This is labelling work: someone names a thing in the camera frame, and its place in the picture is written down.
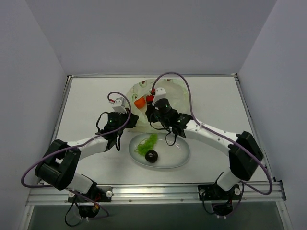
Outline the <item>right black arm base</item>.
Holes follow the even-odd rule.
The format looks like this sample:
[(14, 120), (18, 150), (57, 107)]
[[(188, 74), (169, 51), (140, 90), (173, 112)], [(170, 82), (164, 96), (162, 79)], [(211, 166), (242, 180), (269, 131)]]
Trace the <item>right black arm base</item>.
[(198, 185), (199, 200), (202, 207), (209, 215), (216, 215), (217, 218), (226, 219), (237, 209), (241, 203), (244, 187), (234, 185), (229, 191), (225, 191), (214, 184)]

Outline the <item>dark round fake fruit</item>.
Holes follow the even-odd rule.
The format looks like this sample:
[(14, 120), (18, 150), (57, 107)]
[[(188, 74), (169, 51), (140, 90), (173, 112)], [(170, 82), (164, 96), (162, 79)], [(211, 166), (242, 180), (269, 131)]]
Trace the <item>dark round fake fruit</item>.
[(155, 163), (158, 160), (158, 153), (151, 149), (145, 154), (145, 159), (150, 163)]

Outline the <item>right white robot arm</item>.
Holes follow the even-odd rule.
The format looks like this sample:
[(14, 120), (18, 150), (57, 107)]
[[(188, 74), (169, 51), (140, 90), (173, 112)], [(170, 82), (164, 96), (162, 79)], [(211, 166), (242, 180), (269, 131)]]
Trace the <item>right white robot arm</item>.
[(251, 179), (258, 163), (238, 145), (247, 149), (258, 161), (263, 160), (263, 153), (249, 132), (241, 134), (225, 132), (212, 126), (204, 128), (188, 114), (173, 109), (166, 98), (156, 103), (147, 101), (146, 116), (149, 123), (161, 123), (162, 127), (174, 134), (174, 137), (193, 139), (207, 144), (229, 158), (229, 168), (224, 171), (213, 185), (213, 192), (223, 198), (240, 181)]

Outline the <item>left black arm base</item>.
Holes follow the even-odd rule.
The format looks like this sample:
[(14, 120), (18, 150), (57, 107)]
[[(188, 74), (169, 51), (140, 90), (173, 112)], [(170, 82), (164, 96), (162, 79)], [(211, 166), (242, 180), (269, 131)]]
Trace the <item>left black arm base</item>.
[(88, 219), (102, 219), (110, 213), (100, 205), (101, 202), (111, 202), (112, 187), (99, 187), (94, 183), (87, 193), (69, 191), (68, 202), (76, 205), (80, 217)]

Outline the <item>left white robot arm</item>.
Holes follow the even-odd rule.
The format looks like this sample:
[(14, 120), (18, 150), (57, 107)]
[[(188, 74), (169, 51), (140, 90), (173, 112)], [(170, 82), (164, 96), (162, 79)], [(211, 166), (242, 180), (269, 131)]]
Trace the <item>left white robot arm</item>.
[(79, 160), (106, 152), (116, 147), (120, 150), (123, 130), (136, 126), (139, 117), (134, 114), (110, 112), (107, 124), (93, 138), (65, 142), (54, 140), (47, 149), (45, 159), (36, 166), (35, 175), (58, 190), (75, 190), (91, 201), (96, 197), (96, 182), (76, 172)]

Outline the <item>green fake grapes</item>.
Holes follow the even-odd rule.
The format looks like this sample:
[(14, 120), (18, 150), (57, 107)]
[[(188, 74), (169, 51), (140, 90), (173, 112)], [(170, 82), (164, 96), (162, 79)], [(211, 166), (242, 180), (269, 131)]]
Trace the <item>green fake grapes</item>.
[(145, 156), (150, 150), (153, 150), (158, 141), (157, 134), (151, 134), (149, 137), (143, 139), (136, 147), (135, 152), (141, 156)]

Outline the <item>translucent plastic bag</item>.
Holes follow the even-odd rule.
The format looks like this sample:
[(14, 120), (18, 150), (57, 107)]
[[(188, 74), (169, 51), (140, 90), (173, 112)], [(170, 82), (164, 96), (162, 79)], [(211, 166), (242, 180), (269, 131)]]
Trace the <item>translucent plastic bag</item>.
[(163, 127), (159, 121), (150, 124), (145, 114), (148, 100), (152, 99), (152, 88), (165, 90), (164, 98), (168, 102), (169, 109), (182, 114), (190, 113), (189, 92), (182, 79), (166, 78), (159, 79), (158, 82), (155, 82), (155, 79), (145, 79), (134, 84), (126, 94), (131, 104), (132, 114), (139, 117), (131, 132), (157, 133)]

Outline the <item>orange fake fruit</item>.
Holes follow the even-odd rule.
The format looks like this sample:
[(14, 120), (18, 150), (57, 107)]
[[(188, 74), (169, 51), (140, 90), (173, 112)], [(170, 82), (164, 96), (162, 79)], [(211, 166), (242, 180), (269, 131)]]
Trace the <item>orange fake fruit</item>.
[(135, 102), (134, 102), (134, 105), (138, 108), (138, 109), (142, 109), (146, 104), (146, 100), (141, 97), (139, 99), (137, 99)]

